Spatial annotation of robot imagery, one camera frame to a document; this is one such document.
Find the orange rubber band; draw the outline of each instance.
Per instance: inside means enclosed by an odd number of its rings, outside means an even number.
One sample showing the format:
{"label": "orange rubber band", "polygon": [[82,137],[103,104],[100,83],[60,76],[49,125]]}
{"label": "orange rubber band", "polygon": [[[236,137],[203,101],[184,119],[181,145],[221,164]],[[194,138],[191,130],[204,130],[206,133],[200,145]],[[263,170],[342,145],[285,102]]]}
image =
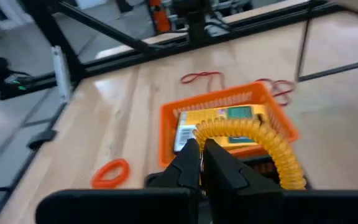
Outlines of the orange rubber band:
{"label": "orange rubber band", "polygon": [[[103,180],[103,177],[113,169],[122,167],[122,172],[111,180]],[[94,189],[114,189],[123,183],[129,176],[129,164],[125,159],[115,159],[98,170],[92,180],[91,186]]]}

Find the wooden table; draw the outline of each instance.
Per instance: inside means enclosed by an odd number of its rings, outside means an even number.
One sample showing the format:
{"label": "wooden table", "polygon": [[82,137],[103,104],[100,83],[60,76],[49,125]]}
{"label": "wooden table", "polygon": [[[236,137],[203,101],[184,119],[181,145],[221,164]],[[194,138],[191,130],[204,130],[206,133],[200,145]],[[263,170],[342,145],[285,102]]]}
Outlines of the wooden table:
{"label": "wooden table", "polygon": [[[228,20],[294,2],[302,1]],[[304,75],[358,62],[357,15],[339,12],[312,23]],[[179,79],[217,70],[225,74],[226,86],[262,77],[293,80],[302,27],[293,24],[84,80],[54,127],[57,137],[36,155],[0,223],[33,223],[46,195],[89,188],[94,172],[117,158],[131,166],[120,187],[141,188],[147,174],[163,170],[157,163],[160,105],[206,92],[207,80],[182,85]],[[218,90],[219,83],[212,89]],[[358,189],[358,69],[300,83],[291,97],[285,111],[302,135],[294,147],[313,187]]]}

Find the coiled cord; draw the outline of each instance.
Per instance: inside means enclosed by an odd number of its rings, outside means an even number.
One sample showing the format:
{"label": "coiled cord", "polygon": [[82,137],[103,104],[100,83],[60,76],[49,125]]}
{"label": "coiled cord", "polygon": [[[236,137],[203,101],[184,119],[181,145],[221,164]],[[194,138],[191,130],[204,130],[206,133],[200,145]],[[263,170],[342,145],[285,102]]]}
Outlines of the coiled cord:
{"label": "coiled cord", "polygon": [[296,159],[289,143],[269,125],[256,119],[225,119],[215,118],[202,121],[193,131],[200,150],[204,149],[208,138],[230,136],[246,136],[257,144],[263,145],[272,157],[280,177],[280,185],[287,190],[305,189],[306,180],[303,169]]}

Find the yellow package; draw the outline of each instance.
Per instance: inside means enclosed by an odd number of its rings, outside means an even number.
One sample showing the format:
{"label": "yellow package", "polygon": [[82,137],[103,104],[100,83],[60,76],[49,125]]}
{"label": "yellow package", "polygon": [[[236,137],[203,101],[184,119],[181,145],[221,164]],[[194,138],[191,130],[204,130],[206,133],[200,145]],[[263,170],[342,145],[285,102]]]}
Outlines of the yellow package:
{"label": "yellow package", "polygon": [[[254,118],[261,120],[261,122],[269,123],[266,107],[264,105],[227,106],[181,112],[173,152],[180,152],[186,144],[187,139],[194,138],[193,130],[196,129],[196,124],[201,121],[207,121],[209,119],[214,120],[215,118],[220,117],[226,119]],[[214,140],[226,150],[257,145],[257,143],[247,137],[215,137]]]}

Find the orange plastic basket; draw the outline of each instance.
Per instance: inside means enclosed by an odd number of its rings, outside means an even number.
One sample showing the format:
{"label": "orange plastic basket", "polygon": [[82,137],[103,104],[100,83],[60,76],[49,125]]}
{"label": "orange plastic basket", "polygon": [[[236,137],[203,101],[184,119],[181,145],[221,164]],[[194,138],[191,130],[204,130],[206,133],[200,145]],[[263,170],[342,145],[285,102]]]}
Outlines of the orange plastic basket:
{"label": "orange plastic basket", "polygon": [[[162,105],[160,108],[159,164],[162,167],[167,167],[175,157],[173,144],[180,112],[244,104],[265,105],[273,129],[285,136],[289,142],[296,141],[299,138],[298,132],[264,84],[253,82]],[[257,156],[267,153],[262,146],[242,147],[232,149],[229,152],[236,157]]]}

